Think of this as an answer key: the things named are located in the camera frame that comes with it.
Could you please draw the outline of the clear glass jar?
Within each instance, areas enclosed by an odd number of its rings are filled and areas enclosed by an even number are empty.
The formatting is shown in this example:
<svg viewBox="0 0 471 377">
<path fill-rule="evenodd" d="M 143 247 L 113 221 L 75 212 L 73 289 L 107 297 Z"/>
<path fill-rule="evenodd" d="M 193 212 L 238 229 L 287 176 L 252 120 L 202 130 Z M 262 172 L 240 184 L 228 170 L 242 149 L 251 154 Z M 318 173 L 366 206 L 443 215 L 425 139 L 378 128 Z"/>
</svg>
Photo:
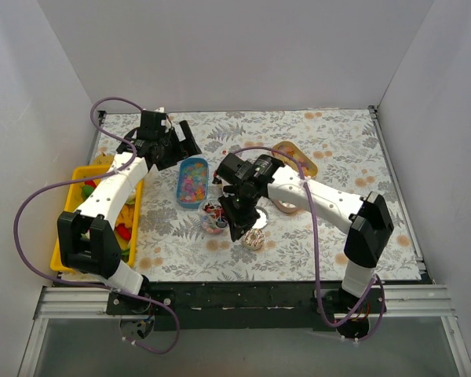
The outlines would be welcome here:
<svg viewBox="0 0 471 377">
<path fill-rule="evenodd" d="M 202 230 L 209 235 L 218 235 L 228 229 L 225 212 L 217 199 L 205 199 L 201 202 L 199 220 Z"/>
</svg>

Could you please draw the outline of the blue candy tray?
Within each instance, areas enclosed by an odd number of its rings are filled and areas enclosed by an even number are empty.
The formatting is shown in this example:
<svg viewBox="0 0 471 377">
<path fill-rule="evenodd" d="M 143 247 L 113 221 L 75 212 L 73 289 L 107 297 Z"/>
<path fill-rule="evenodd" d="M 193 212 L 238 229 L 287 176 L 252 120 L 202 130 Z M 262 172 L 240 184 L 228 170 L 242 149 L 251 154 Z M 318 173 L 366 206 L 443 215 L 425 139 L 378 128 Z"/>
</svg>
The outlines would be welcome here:
<svg viewBox="0 0 471 377">
<path fill-rule="evenodd" d="M 205 159 L 190 157 L 182 161 L 176 190 L 178 204 L 185 209 L 197 209 L 207 196 L 209 177 Z"/>
</svg>

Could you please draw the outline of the beige gummy candy tray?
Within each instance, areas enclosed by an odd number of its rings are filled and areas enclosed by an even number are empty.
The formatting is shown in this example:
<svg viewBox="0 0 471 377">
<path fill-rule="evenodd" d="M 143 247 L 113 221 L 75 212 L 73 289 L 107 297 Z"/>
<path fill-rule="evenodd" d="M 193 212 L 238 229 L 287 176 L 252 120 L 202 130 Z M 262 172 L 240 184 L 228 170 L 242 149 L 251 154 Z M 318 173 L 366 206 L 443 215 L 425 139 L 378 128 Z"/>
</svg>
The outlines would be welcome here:
<svg viewBox="0 0 471 377">
<path fill-rule="evenodd" d="M 318 174 L 318 167 L 313 161 L 294 143 L 291 141 L 281 141 L 273 147 L 279 153 L 272 152 L 277 159 L 282 160 L 286 165 L 298 171 L 297 165 L 290 160 L 295 159 L 299 162 L 300 168 L 306 177 L 315 178 Z"/>
</svg>

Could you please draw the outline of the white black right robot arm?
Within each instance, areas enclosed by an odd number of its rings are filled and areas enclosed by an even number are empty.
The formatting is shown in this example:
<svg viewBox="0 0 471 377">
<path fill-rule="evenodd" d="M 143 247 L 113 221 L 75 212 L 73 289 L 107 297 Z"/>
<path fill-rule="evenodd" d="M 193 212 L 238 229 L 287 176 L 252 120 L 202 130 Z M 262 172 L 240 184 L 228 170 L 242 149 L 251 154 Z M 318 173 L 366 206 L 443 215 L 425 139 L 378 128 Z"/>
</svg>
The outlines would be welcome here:
<svg viewBox="0 0 471 377">
<path fill-rule="evenodd" d="M 269 155 L 249 162 L 230 153 L 219 164 L 216 175 L 226 183 L 219 202 L 232 241 L 241 239 L 259 219 L 256 206 L 262 197 L 306 210 L 314 220 L 321 218 L 346 235 L 344 253 L 348 263 L 339 293 L 341 306 L 354 313 L 367 304 L 367 289 L 394 230 L 383 196 L 339 191 L 301 177 L 282 160 Z"/>
</svg>

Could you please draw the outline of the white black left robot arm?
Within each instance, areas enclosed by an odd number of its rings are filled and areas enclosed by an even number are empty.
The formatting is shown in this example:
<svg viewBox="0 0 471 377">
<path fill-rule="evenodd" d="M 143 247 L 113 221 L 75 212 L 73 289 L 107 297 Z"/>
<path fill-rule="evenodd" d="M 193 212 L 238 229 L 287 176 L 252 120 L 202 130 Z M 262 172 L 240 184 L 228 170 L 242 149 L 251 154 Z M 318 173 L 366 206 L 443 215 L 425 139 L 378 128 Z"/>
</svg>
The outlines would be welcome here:
<svg viewBox="0 0 471 377">
<path fill-rule="evenodd" d="M 124 304 L 135 314 L 150 308 L 151 295 L 141 288 L 144 277 L 122 260 L 114 228 L 125 202 L 152 167 L 165 170 L 201 153 L 188 122 L 179 125 L 183 140 L 166 113 L 143 110 L 139 127 L 119 139 L 113 162 L 93 193 L 57 220 L 62 265 L 126 292 Z"/>
</svg>

